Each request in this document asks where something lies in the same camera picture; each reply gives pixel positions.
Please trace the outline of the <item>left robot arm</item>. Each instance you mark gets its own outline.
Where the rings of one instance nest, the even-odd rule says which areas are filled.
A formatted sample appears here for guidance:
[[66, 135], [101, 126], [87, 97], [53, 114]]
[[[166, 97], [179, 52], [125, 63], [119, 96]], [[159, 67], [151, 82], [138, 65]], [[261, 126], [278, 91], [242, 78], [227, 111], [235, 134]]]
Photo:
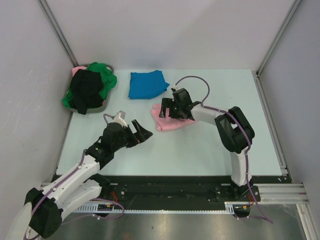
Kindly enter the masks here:
[[25, 196], [25, 203], [32, 205], [28, 227], [35, 231], [33, 237], [49, 238], [63, 220], [84, 203], [110, 196], [110, 182], [99, 174], [122, 148], [132, 148], [147, 141], [153, 133], [132, 120], [132, 132], [124, 120], [106, 125], [103, 134], [82, 152], [80, 161], [67, 173], [42, 189], [32, 188]]

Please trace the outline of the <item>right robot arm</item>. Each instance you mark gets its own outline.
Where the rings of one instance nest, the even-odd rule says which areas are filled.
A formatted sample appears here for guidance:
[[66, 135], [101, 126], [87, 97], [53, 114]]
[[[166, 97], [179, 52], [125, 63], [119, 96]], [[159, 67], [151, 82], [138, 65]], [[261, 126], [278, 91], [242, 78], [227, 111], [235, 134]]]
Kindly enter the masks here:
[[161, 100], [160, 118], [200, 121], [217, 128], [222, 145], [230, 152], [231, 196], [242, 201], [252, 188], [248, 153], [255, 132], [242, 110], [234, 106], [228, 110], [192, 101], [185, 88], [172, 89], [171, 98]]

